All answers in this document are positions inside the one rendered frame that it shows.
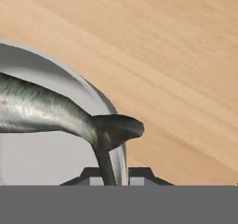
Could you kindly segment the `silver grey fish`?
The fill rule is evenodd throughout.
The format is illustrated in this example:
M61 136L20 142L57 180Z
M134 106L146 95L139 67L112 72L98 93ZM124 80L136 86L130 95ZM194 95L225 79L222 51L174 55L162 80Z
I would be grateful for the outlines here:
M87 141L103 183L115 185L110 152L140 138L144 124L124 114L88 113L69 97L0 72L0 134L65 132Z

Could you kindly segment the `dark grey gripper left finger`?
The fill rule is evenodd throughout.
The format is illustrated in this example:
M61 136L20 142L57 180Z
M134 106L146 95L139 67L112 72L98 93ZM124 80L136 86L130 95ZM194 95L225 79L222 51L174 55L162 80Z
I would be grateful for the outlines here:
M103 186L104 183L100 171L97 167L85 167L78 177L62 183L62 186L75 186L75 185Z

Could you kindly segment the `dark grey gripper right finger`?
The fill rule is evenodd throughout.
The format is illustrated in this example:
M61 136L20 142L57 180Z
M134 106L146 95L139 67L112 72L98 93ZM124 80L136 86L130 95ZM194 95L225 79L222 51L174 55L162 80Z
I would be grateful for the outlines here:
M151 182L160 186L172 186L172 183L158 178L150 167L129 167L128 168L128 185L145 186Z

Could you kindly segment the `grey round container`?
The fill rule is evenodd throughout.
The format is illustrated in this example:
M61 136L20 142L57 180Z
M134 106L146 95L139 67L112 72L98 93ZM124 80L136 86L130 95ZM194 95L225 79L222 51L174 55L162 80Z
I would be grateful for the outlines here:
M92 114L116 112L80 74L28 46L0 39L0 72L55 90ZM0 135L0 185L59 185L97 165L89 144L69 134Z

